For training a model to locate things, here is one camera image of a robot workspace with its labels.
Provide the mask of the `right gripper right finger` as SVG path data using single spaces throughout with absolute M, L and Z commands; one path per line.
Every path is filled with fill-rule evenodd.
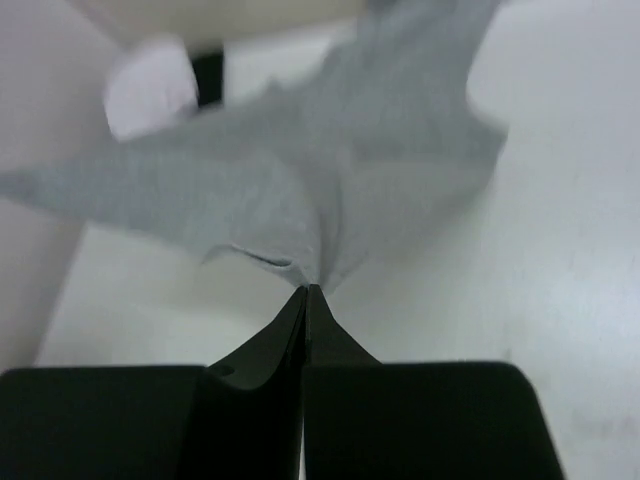
M 561 479 L 535 389 L 496 361 L 386 364 L 306 300 L 310 479 Z

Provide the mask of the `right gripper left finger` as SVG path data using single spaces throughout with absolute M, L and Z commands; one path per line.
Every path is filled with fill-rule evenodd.
M 14 369 L 5 479 L 294 479 L 306 292 L 210 366 Z

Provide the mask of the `grey tank top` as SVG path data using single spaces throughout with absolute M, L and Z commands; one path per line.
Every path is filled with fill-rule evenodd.
M 506 134 L 470 108 L 467 81 L 499 7 L 375 2 L 301 82 L 6 172 L 1 194 L 202 260 L 234 251 L 295 286 L 333 290 L 488 183 Z

